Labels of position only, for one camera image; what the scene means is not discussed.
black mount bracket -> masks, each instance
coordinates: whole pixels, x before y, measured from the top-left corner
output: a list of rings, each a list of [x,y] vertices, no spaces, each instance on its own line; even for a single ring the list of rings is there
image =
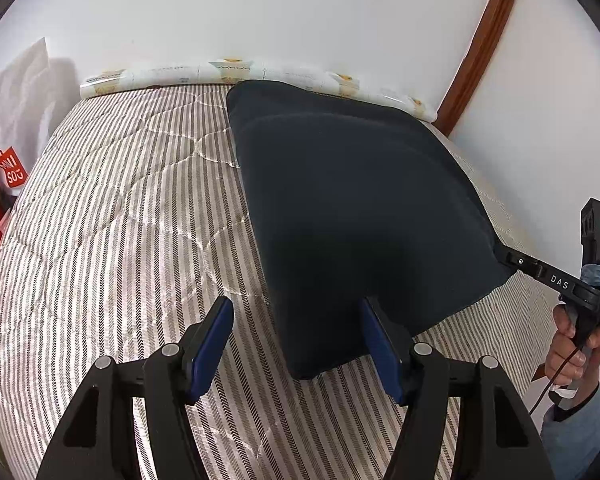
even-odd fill
[[[147,359],[96,359],[64,411],[36,478],[141,480],[132,398],[144,397],[158,478],[208,480],[185,405],[209,390],[233,325],[234,306],[220,296],[202,323]]]
[[[449,397],[461,398],[452,480],[554,478],[538,431],[495,358],[477,364],[447,359],[414,343],[374,298],[359,307],[385,392],[409,406],[384,480],[435,478]]]

screw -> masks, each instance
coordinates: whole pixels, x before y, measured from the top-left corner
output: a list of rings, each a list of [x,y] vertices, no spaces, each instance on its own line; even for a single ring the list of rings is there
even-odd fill
[[[431,346],[426,343],[416,343],[413,349],[418,355],[429,355],[431,353]]]
[[[498,360],[490,355],[485,355],[482,358],[482,364],[485,365],[487,368],[491,368],[493,370],[494,368],[498,367]]]
[[[111,357],[108,355],[103,355],[96,359],[96,368],[98,370],[104,370],[107,366],[111,364]]]
[[[162,355],[170,357],[176,355],[180,351],[180,347],[176,343],[168,343],[162,347]]]

quilted mattress cover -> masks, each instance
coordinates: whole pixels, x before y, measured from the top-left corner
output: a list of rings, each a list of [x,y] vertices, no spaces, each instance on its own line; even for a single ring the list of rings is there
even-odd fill
[[[218,294],[234,302],[234,331],[209,393],[188,409],[210,478],[382,478],[405,411],[369,357],[312,381],[286,372],[228,88],[81,101],[33,169],[0,247],[0,442],[16,479],[35,477],[98,356],[148,357],[202,320]],[[477,187],[503,242],[528,250],[490,186],[427,126]],[[518,273],[417,339],[452,358],[496,356],[523,393],[551,334],[542,290]],[[155,479],[142,400],[134,415],[142,476]],[[458,419],[451,399],[439,478],[450,477]]]

white wall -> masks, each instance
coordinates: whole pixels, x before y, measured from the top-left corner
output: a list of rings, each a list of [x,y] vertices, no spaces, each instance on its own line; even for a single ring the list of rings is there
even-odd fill
[[[264,59],[351,73],[432,109],[487,0],[16,0],[0,21],[0,70],[46,36],[73,79],[103,70]],[[71,75],[65,76],[67,84]]]
[[[580,209],[600,199],[600,33],[576,0],[516,0],[451,138],[527,229],[536,256],[578,275]],[[526,402],[540,390],[534,384]]]

bed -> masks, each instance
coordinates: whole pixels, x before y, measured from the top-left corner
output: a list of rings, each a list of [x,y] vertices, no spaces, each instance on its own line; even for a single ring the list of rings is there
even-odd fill
[[[484,72],[513,0],[490,0],[473,43],[425,123],[469,176],[501,240],[533,252],[497,194],[445,137]],[[382,478],[404,420],[368,356],[293,380],[226,115],[229,84],[140,88],[82,100],[31,172],[0,247],[0,442],[34,478],[93,361],[147,357],[199,322],[218,294],[234,332],[189,421],[211,478]],[[550,306],[516,274],[417,339],[444,355],[498,358],[523,394],[552,334]],[[134,402],[142,476],[155,479],[144,406]],[[438,477],[450,477],[451,399]]]

